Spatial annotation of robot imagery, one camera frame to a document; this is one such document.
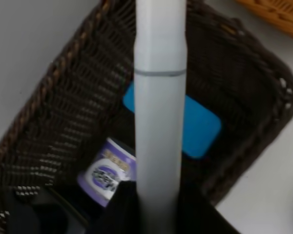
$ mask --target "blue sponge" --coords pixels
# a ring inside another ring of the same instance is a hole
[[[129,86],[123,103],[134,112],[134,85]],[[182,150],[189,157],[204,156],[221,130],[221,121],[213,112],[186,96]]]

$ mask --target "bottle label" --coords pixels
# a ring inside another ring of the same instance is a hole
[[[81,188],[107,206],[121,181],[136,180],[136,158],[108,138],[93,164],[78,176]]]

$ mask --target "dark brown wicker basket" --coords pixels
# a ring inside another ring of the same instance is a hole
[[[216,204],[293,116],[293,75],[236,19],[188,0],[187,94],[223,130],[202,161],[183,156],[182,183]],[[135,1],[108,0],[82,23],[0,141],[0,233],[13,189],[75,183],[107,136],[134,148],[134,115],[122,105],[132,80]]]

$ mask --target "white cylindrical pole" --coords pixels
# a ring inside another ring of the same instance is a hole
[[[137,0],[135,126],[142,231],[174,232],[186,91],[186,0]]]

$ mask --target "wicker basket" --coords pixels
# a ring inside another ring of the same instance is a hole
[[[236,0],[293,37],[293,0]]]
[[[200,0],[188,1],[187,39],[187,95],[223,129],[204,160],[183,155],[182,183],[216,204],[292,118],[293,76],[238,20]],[[107,136],[135,147],[122,105],[134,40],[135,1],[104,1],[50,65],[0,141],[0,233],[7,190],[30,201],[41,186],[75,183]]]

